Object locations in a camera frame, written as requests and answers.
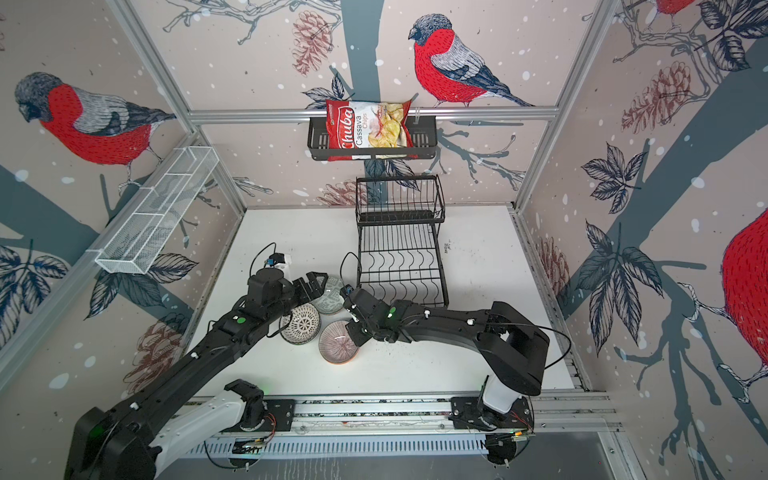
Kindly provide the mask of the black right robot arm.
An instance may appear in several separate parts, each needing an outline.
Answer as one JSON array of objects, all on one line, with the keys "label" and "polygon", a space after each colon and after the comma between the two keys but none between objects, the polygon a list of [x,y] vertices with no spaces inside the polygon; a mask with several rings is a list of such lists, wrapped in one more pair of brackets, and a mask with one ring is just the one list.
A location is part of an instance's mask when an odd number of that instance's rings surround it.
[{"label": "black right robot arm", "polygon": [[387,304],[362,288],[340,289],[352,321],[346,330],[361,347],[369,340],[386,343],[437,342],[473,350],[495,379],[485,383],[483,407],[510,412],[519,397],[541,394],[550,339],[543,329],[511,305],[495,301],[488,309],[457,311],[409,300]]}]

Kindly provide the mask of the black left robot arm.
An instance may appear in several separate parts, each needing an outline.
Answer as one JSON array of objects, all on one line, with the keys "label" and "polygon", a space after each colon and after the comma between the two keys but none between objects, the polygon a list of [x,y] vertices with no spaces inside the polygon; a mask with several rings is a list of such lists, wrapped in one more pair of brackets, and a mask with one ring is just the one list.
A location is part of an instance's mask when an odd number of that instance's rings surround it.
[{"label": "black left robot arm", "polygon": [[196,446],[167,430],[172,417],[221,371],[267,336],[273,322],[321,297],[325,273],[293,281],[282,270],[262,268],[202,340],[166,372],[104,411],[97,407],[75,424],[64,469],[66,479],[153,479],[162,462]]}]

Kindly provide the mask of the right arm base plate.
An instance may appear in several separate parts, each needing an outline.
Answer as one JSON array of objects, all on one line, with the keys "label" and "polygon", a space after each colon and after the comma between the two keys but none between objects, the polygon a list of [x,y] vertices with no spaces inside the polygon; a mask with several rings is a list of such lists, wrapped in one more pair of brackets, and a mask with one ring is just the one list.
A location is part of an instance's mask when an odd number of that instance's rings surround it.
[{"label": "right arm base plate", "polygon": [[452,397],[449,420],[455,429],[474,429],[481,432],[502,430],[533,430],[534,410],[528,397],[521,397],[512,403],[507,413],[485,406],[479,397]]}]

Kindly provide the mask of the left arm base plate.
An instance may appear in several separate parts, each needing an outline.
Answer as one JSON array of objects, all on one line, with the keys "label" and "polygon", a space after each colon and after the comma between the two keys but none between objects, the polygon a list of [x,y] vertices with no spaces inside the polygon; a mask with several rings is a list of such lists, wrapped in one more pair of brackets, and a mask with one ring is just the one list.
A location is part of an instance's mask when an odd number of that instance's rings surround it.
[{"label": "left arm base plate", "polygon": [[258,420],[251,419],[249,417],[249,410],[246,410],[245,418],[239,423],[224,429],[222,434],[289,432],[292,429],[296,404],[297,402],[294,399],[266,398],[259,411],[260,416]]}]

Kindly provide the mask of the pink striped bowl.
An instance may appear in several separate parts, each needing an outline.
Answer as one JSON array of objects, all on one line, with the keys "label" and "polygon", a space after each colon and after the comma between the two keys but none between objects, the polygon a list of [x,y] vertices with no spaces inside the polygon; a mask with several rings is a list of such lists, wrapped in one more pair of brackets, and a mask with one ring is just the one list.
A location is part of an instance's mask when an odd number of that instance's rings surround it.
[{"label": "pink striped bowl", "polygon": [[334,321],[321,332],[318,349],[328,363],[340,365],[356,356],[358,347],[349,336],[347,325],[346,320]]}]

